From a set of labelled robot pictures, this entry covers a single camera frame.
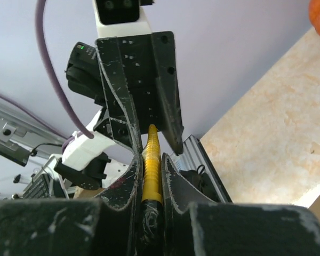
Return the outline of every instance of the ceiling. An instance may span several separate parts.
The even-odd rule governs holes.
[[[308,3],[158,0],[145,8],[153,31],[175,34],[185,136],[208,131],[308,30]],[[35,5],[36,0],[0,0],[0,93],[70,135],[75,127],[39,57]],[[76,42],[93,45],[97,38],[91,0],[48,0],[44,29],[56,74],[75,112],[88,123],[99,108],[67,88],[64,69]],[[131,158],[119,148],[108,153],[124,162]]]

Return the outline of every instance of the electronic device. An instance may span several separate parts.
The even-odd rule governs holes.
[[[21,166],[25,166],[28,162],[30,151],[6,139],[6,137],[10,135],[10,130],[4,130],[0,133],[0,155]]]
[[[24,199],[50,198],[50,182],[51,178],[46,173],[32,179],[31,186],[27,188],[22,197]]]

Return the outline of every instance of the beige marble surface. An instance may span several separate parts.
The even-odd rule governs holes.
[[[320,187],[320,37],[314,29],[201,142],[234,202],[295,203]]]

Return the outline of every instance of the screw hole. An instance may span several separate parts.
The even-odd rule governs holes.
[[[8,129],[6,129],[5,131],[3,131],[3,135],[5,135],[5,136],[8,136],[8,135],[11,135],[11,130],[8,130]]]
[[[119,129],[118,130],[119,135],[126,135],[126,130],[125,129]]]
[[[173,75],[174,72],[175,72],[175,68],[169,67],[169,68],[167,69],[167,72],[168,72],[169,74]]]
[[[114,9],[114,3],[112,1],[106,1],[105,8],[108,10]]]
[[[124,5],[124,7],[126,7],[126,8],[131,8],[131,7],[133,6],[133,3],[132,3],[131,0],[124,0],[124,1],[123,1],[123,5]]]
[[[169,42],[169,38],[167,36],[162,36],[161,42],[163,42],[164,44],[167,44]]]

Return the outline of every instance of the yellow cylindrical object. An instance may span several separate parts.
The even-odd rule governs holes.
[[[156,200],[162,203],[161,196],[161,156],[158,130],[151,124],[148,129],[148,141],[142,152],[145,162],[142,201]]]

